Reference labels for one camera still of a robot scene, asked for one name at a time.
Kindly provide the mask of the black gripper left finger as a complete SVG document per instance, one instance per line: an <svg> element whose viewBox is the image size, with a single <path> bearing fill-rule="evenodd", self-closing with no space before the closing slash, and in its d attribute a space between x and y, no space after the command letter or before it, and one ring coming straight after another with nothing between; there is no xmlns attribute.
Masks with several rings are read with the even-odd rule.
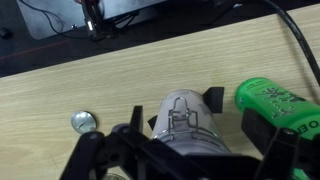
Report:
<svg viewBox="0 0 320 180"><path fill-rule="evenodd" d="M207 173L159 140L142 134L143 107L135 106L129 124L119 124L105 136L83 134L60 180L102 180L120 167L132 180L199 180Z"/></svg>

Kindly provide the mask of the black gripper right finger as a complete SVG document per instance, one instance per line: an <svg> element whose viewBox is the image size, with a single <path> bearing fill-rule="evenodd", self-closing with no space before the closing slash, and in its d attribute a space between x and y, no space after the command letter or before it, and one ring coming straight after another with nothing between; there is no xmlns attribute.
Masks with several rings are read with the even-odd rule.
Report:
<svg viewBox="0 0 320 180"><path fill-rule="evenodd" d="M243 112L241 129L263 155L254 180L293 180L295 169L320 180L320 134L303 138L289 128L276 127L250 108Z"/></svg>

